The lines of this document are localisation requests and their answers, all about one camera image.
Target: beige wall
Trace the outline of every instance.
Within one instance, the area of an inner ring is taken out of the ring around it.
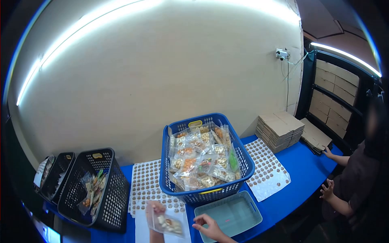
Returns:
[[[287,48],[296,63],[302,57],[300,25],[261,8],[184,0],[101,22],[65,43],[16,106],[32,63],[102,2],[54,0],[26,39],[9,107],[30,161],[100,147],[112,147],[122,164],[149,161],[161,157],[162,130],[172,122],[220,112],[248,136],[258,114],[285,110],[287,82],[275,49]],[[282,68],[286,74],[285,61]],[[302,65],[289,75],[291,113],[301,76]]]

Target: yellow basket handle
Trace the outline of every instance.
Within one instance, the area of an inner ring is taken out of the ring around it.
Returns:
[[[191,126],[200,126],[203,124],[203,121],[202,120],[198,120],[198,121],[194,121],[194,122],[190,122],[188,124],[188,127],[191,127]]]
[[[221,191],[223,190],[223,188],[219,188],[219,189],[215,189],[215,190],[211,190],[211,191],[207,191],[207,192],[200,192],[199,194],[208,194],[208,193],[211,193],[211,192],[218,192],[218,191]]]

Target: blue plastic basket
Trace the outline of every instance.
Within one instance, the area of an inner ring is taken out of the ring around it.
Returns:
[[[168,168],[170,165],[169,149],[170,149],[170,136],[168,133],[168,129],[172,129],[172,133],[177,133],[188,128],[188,124],[190,122],[203,121],[203,124],[210,124],[212,128],[212,121],[215,124],[219,124],[219,120],[223,123],[223,125],[229,126],[230,138],[232,145],[234,146],[235,152],[237,154],[237,159],[240,164],[240,173],[242,178],[239,180],[235,180],[233,182],[228,182],[225,184],[217,185],[214,187],[209,187],[205,189],[199,189],[195,191],[187,191],[187,192],[176,192],[175,184],[170,181],[168,175]],[[163,130],[163,140],[162,140],[162,155],[161,155],[161,172],[160,172],[160,180],[159,185],[161,190],[167,195],[178,197],[179,199],[185,201],[187,204],[193,206],[200,206],[207,203],[211,203],[213,201],[228,197],[232,194],[235,194],[239,191],[240,187],[243,183],[248,180],[255,171],[255,165],[250,155],[246,151],[244,145],[239,139],[237,133],[234,128],[231,126],[230,122],[220,113],[211,113],[207,115],[202,115],[182,121],[178,121],[170,124],[169,126],[165,126]]]

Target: wall outlet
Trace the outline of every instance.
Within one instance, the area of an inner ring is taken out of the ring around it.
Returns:
[[[275,50],[275,57],[283,59],[290,59],[291,58],[291,52],[287,50],[282,50],[280,48],[276,48]]]

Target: person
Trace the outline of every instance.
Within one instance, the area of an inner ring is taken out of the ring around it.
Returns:
[[[148,206],[151,206],[151,209],[154,210],[155,213],[164,213],[165,207],[159,203],[158,201],[147,201]],[[208,238],[218,241],[220,243],[236,243],[233,239],[226,236],[219,226],[217,222],[206,214],[199,215],[193,219],[194,224],[192,227],[206,235]],[[163,234],[156,232],[150,229],[150,243],[164,243]]]
[[[334,219],[338,228],[347,231],[345,222],[367,201],[384,159],[388,119],[382,100],[372,99],[366,124],[366,138],[351,156],[334,155],[325,146],[323,153],[345,168],[333,180],[327,179],[327,185],[321,185],[320,196],[307,202],[308,218],[291,234],[293,241],[303,242],[316,225]]]

